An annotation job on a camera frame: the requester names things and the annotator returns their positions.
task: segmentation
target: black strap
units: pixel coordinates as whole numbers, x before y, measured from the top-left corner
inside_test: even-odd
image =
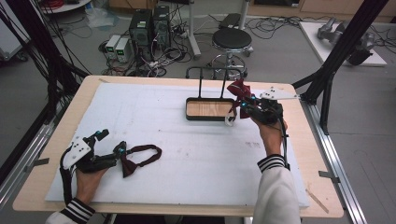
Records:
[[[142,161],[138,164],[134,163],[133,161],[129,161],[126,159],[126,155],[132,154],[134,152],[138,152],[138,151],[144,151],[144,150],[148,150],[148,149],[156,149],[157,153],[152,155],[150,158],[148,158],[145,161]],[[126,151],[125,154],[123,154],[120,158],[121,162],[122,162],[122,173],[123,173],[123,177],[125,178],[128,175],[131,175],[134,173],[134,170],[137,168],[137,166],[143,167],[147,164],[150,164],[156,160],[158,160],[161,155],[163,154],[163,151],[155,146],[155,145],[143,145],[143,146],[137,146],[137,147],[133,147],[129,150]]]
[[[61,173],[62,183],[64,184],[64,203],[68,205],[72,201],[72,175],[69,170],[64,169],[64,156],[70,151],[72,147],[68,148],[61,157],[59,162],[59,172]]]

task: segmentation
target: black and white striped cuff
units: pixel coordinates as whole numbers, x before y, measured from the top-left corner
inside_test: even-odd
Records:
[[[285,167],[285,158],[281,155],[273,154],[257,162],[262,172],[274,167]]]
[[[87,223],[91,216],[95,213],[91,207],[82,203],[79,199],[74,198],[64,210],[61,211],[62,214],[69,217],[78,224]]]

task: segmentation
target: white plastic part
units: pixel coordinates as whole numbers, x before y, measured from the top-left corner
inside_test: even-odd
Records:
[[[282,91],[278,88],[271,87],[270,90],[266,90],[260,94],[260,98],[268,100],[287,100],[287,99],[299,99],[299,95],[292,94],[288,91]]]
[[[234,113],[232,111],[232,112],[228,113],[227,116],[225,117],[224,121],[227,126],[233,127],[233,122],[235,121],[235,119],[232,119],[230,121],[230,118],[232,118],[233,116],[234,116]]]
[[[90,151],[91,148],[82,140],[82,138],[75,139],[75,141],[72,142],[72,148],[64,156],[64,169],[69,169]]]

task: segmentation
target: computer tower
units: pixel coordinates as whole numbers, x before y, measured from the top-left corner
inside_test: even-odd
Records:
[[[153,41],[153,24],[150,9],[137,9],[129,26],[134,45],[150,48]]]
[[[157,48],[162,50],[171,47],[171,27],[169,21],[169,7],[158,6],[154,8],[153,15],[154,36],[157,40]]]

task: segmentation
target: aluminum rail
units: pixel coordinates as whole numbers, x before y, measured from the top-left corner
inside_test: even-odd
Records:
[[[361,206],[359,205],[358,199],[349,183],[343,164],[341,163],[334,144],[332,143],[332,139],[320,127],[320,111],[318,110],[318,107],[316,105],[309,105],[305,102],[302,102],[302,105],[304,104],[306,106],[307,112],[309,112],[311,115],[312,123],[318,132],[322,150],[326,156],[327,163],[331,168],[332,175],[334,177],[338,177],[340,180],[340,183],[335,183],[335,185],[339,189],[339,192],[344,199],[344,203],[351,221],[354,224],[366,224],[366,218],[361,211]]]
[[[15,164],[3,185],[0,187],[0,211],[3,210],[14,190],[31,171],[35,160],[50,140],[50,137],[55,130],[54,120],[55,119],[53,119],[49,124],[43,124],[41,126],[29,147],[24,151],[21,158]]]

